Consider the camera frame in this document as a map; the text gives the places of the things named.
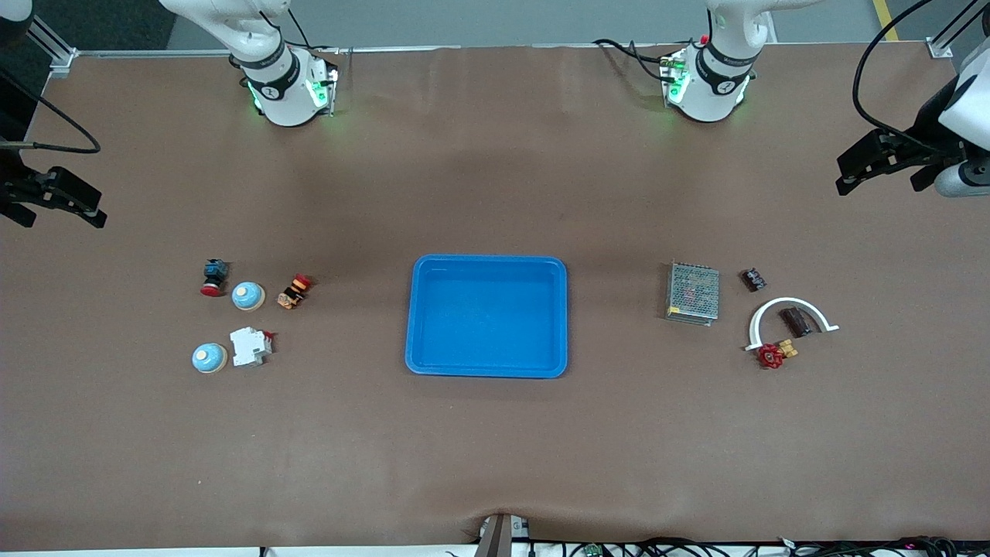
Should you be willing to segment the orange red selector switch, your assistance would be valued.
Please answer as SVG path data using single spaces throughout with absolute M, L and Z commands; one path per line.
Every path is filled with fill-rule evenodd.
M 292 282 L 276 297 L 279 306 L 286 309 L 293 309 L 306 299 L 308 291 L 312 286 L 312 281 L 307 275 L 296 274 Z

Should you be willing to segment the metal mesh power supply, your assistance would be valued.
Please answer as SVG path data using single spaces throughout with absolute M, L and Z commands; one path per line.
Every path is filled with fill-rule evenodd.
M 664 318 L 711 327 L 720 316 L 720 278 L 718 269 L 673 261 Z

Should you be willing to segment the blue plastic tray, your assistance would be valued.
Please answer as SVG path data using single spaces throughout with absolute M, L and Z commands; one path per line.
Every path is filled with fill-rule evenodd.
M 431 254 L 411 268 L 405 363 L 421 376 L 558 378 L 568 275 L 548 256 Z

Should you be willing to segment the green lit connector box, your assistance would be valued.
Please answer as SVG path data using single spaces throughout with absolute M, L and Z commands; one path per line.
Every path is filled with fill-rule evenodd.
M 314 63 L 309 70 L 308 88 L 317 115 L 333 115 L 335 112 L 337 79 L 339 70 L 335 63 Z
M 667 106 L 679 105 L 690 82 L 686 68 L 687 49 L 659 57 L 659 74 L 664 89 L 664 102 Z

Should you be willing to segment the red handled brass valve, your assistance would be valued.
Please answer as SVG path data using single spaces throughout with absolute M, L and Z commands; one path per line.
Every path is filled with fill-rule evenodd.
M 777 344 L 764 344 L 757 349 L 756 355 L 760 366 L 764 369 L 779 369 L 785 360 L 798 356 L 792 339 L 783 340 Z

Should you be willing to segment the white curved bracket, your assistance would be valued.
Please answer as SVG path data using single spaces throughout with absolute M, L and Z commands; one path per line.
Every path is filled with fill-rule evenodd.
M 753 311 L 752 317 L 750 317 L 749 328 L 747 328 L 747 333 L 749 333 L 749 345 L 742 347 L 743 351 L 753 351 L 764 345 L 763 338 L 761 337 L 761 325 L 763 325 L 763 317 L 771 307 L 778 306 L 779 304 L 789 304 L 789 306 L 794 306 L 803 310 L 804 313 L 810 315 L 813 321 L 816 322 L 821 332 L 834 332 L 838 331 L 839 325 L 833 324 L 828 321 L 825 314 L 820 311 L 820 308 L 814 306 L 814 304 L 803 299 L 795 299 L 795 297 L 779 297 L 779 299 L 771 299 L 766 301 L 762 306 L 758 306 L 756 310 Z

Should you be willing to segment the aluminium frame corner post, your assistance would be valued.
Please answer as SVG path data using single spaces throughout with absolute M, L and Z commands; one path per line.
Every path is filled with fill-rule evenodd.
M 955 46 L 959 39 L 968 41 L 966 36 L 975 30 L 977 38 L 982 36 L 981 20 L 983 10 L 990 0 L 937 0 L 933 5 L 944 15 L 943 21 L 936 24 L 933 32 L 925 35 L 925 42 L 934 59 L 951 59 L 969 52 L 966 45 Z
M 28 36 L 50 57 L 49 73 L 52 77 L 65 78 L 70 74 L 71 64 L 80 53 L 77 47 L 71 46 L 38 15 L 32 18 Z

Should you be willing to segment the red emergency stop button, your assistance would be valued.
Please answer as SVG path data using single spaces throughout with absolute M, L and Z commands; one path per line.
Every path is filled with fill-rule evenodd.
M 203 268 L 204 282 L 200 293 L 202 296 L 221 297 L 225 293 L 225 282 L 229 275 L 227 263 L 220 258 L 209 258 Z

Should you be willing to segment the white circuit breaker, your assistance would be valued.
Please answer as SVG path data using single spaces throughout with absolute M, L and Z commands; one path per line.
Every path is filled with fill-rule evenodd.
M 259 367 L 265 358 L 272 354 L 272 340 L 275 335 L 250 326 L 230 332 L 234 348 L 232 364 L 235 367 Z

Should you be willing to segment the brown table cover sheet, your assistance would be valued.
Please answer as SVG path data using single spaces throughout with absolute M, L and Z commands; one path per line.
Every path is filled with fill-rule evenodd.
M 837 194 L 861 52 L 768 47 L 715 125 L 595 47 L 353 54 L 297 129 L 220 57 L 78 60 L 46 97 L 102 151 L 25 160 L 108 222 L 0 221 L 0 551 L 456 544 L 492 514 L 572 542 L 990 539 L 990 197 Z M 431 254 L 559 258 L 565 373 L 410 371 Z M 673 261 L 720 272 L 711 327 L 664 318 Z M 779 297 L 839 329 L 771 307 L 764 344 L 798 356 L 764 369 L 743 347 Z M 273 352 L 235 367 L 248 326 Z

